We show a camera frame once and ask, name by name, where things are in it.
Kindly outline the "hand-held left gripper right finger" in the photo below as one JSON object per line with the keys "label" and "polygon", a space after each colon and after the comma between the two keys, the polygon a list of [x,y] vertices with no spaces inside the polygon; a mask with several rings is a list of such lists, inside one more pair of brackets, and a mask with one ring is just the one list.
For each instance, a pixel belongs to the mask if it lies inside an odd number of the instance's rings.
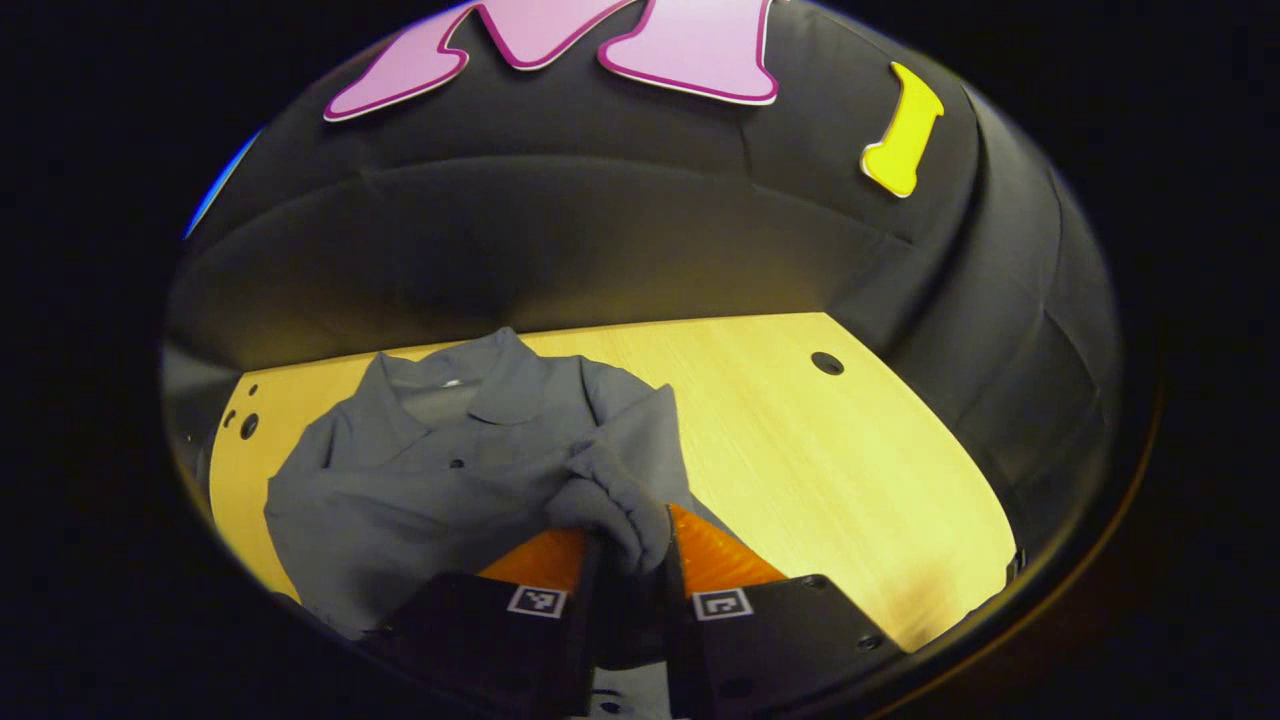
{"label": "hand-held left gripper right finger", "polygon": [[826,575],[788,577],[672,503],[664,580],[669,706],[678,719],[856,719],[840,696],[902,650]]}

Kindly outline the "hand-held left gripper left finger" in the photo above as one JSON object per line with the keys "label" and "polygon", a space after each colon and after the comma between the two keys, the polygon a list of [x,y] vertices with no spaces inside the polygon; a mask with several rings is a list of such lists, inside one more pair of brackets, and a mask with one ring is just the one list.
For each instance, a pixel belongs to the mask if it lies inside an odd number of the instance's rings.
{"label": "hand-held left gripper left finger", "polygon": [[442,573],[365,635],[365,651],[468,719],[585,716],[602,541],[545,530],[475,574]]}

